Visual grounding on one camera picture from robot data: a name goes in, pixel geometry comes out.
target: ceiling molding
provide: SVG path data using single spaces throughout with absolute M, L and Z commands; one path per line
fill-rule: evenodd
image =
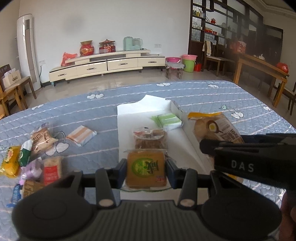
M 279 15 L 283 15 L 288 18 L 296 19 L 296 12 L 282 7 L 266 4 L 263 0 L 252 0 L 257 6 L 259 6 L 265 12 L 271 12 Z

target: bed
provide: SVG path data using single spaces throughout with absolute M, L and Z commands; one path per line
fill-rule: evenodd
M 115 167 L 118 163 L 117 105 L 139 101 L 146 94 L 174 100 L 185 111 L 222 111 L 241 134 L 295 133 L 286 120 L 257 98 L 228 81 L 182 81 L 151 83 L 116 89 L 95 91 L 46 103 L 21 111 L 0 120 L 0 158 L 12 145 L 21 145 L 29 133 L 48 122 L 60 138 L 62 148 L 53 154 L 62 155 L 63 172 L 76 169 L 94 173 L 101 167 Z M 83 147 L 64 139 L 80 125 L 98 134 Z M 18 179 L 0 176 L 0 240 L 16 240 L 11 222 L 10 202 Z M 279 206 L 284 190 L 244 180 L 244 184 L 270 198 Z M 95 202 L 93 190 L 86 190 L 85 198 Z M 119 192 L 115 198 L 120 199 Z

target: packaged snack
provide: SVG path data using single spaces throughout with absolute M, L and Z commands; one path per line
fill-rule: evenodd
M 163 129 L 148 128 L 133 132 L 136 140 L 135 149 L 168 149 L 168 134 Z
M 182 126 L 182 121 L 173 113 L 153 116 L 151 119 L 155 121 L 158 127 L 164 128 L 167 131 Z
M 33 181 L 26 180 L 22 188 L 22 198 L 30 196 L 31 194 L 41 190 L 44 187 L 44 184 Z
M 198 141 L 207 138 L 244 143 L 238 130 L 221 112 L 213 114 L 191 112 L 188 114 L 188 119 L 195 120 L 194 135 Z
M 29 139 L 22 144 L 20 149 L 20 155 L 18 158 L 18 162 L 21 167 L 25 167 L 30 159 L 31 149 L 32 149 L 33 140 Z
M 126 184 L 130 188 L 166 186 L 164 150 L 141 149 L 129 151 Z
M 25 180 L 38 180 L 42 174 L 41 157 L 31 161 L 27 166 L 21 167 L 20 185 L 24 185 Z
M 78 146 L 83 146 L 95 135 L 96 131 L 92 131 L 85 126 L 80 126 L 67 135 L 66 139 L 73 141 Z
M 62 156 L 44 160 L 44 185 L 49 185 L 62 177 Z
M 19 171 L 18 157 L 21 146 L 11 146 L 8 148 L 6 155 L 2 161 L 0 172 L 7 177 L 14 178 Z
M 10 203 L 6 204 L 6 207 L 15 207 L 17 202 L 21 200 L 21 194 L 20 190 L 22 189 L 22 186 L 20 184 L 16 184 L 12 191 L 12 197 L 10 200 Z
M 46 125 L 43 125 L 38 131 L 32 133 L 33 140 L 32 153 L 38 154 L 41 151 L 46 151 L 58 140 L 53 138 Z

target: green and white package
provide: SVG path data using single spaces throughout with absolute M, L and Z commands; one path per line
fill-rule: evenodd
M 22 147 L 20 149 L 20 155 L 19 155 L 19 164 L 21 167 L 25 167 L 30 159 L 31 150 L 32 150 L 32 144 L 33 140 L 29 139 L 22 144 Z
M 152 116 L 151 119 L 155 121 L 158 127 L 162 127 L 167 131 L 182 126 L 182 121 L 173 113 Z

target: white cardboard box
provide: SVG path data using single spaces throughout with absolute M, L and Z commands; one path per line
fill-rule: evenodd
M 168 131 L 168 155 L 179 168 L 192 168 L 199 174 L 209 174 L 213 170 L 211 162 L 199 149 L 199 143 L 193 134 L 194 121 L 187 120 L 187 113 L 182 112 L 176 103 L 164 98 L 146 95 L 142 100 L 117 106 L 117 125 L 119 141 L 119 160 L 126 158 L 126 150 L 135 148 L 133 131 L 139 128 L 158 128 L 151 116 L 174 113 L 182 120 L 182 128 Z M 174 200 L 179 198 L 180 189 L 160 192 L 120 192 L 121 199 L 131 200 Z M 198 203 L 208 199 L 207 189 L 198 191 Z
M 6 77 L 2 79 L 4 89 L 8 88 L 9 86 L 11 86 L 13 83 L 15 83 L 20 79 L 21 79 L 21 76 L 20 76 L 19 70 L 9 73 Z

